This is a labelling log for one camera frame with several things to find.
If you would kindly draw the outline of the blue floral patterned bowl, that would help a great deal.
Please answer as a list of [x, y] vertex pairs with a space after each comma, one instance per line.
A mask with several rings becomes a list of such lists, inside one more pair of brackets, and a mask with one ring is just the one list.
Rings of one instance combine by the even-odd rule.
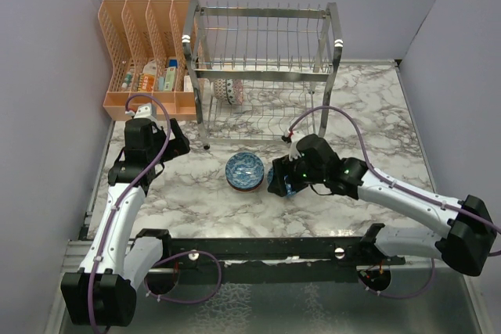
[[261, 159], [250, 152], [240, 152], [231, 156], [225, 165], [226, 180], [237, 184], [252, 183], [264, 179], [265, 168]]

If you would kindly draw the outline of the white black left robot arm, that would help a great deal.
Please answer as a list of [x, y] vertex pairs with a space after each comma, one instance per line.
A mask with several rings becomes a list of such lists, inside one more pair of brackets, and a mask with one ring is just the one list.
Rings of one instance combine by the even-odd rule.
[[189, 153], [189, 139], [177, 120], [168, 127], [149, 118], [128, 120], [124, 147], [108, 172], [106, 209], [89, 251], [76, 272], [64, 274], [60, 288], [75, 325], [127, 326], [135, 313], [137, 290], [154, 265], [173, 256], [166, 230], [152, 230], [128, 243], [132, 226], [156, 166]]

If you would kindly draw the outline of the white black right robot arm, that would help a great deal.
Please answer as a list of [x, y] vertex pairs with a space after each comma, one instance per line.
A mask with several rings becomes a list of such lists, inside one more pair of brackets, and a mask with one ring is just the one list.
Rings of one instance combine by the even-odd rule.
[[318, 135], [294, 138], [288, 154], [272, 161], [272, 170], [268, 191], [277, 196], [323, 185], [332, 196], [374, 203], [422, 225], [372, 225], [359, 246], [367, 264], [385, 257], [428, 257], [464, 275], [479, 276], [496, 240], [491, 216], [478, 197], [454, 199], [406, 184], [364, 160], [339, 157]]

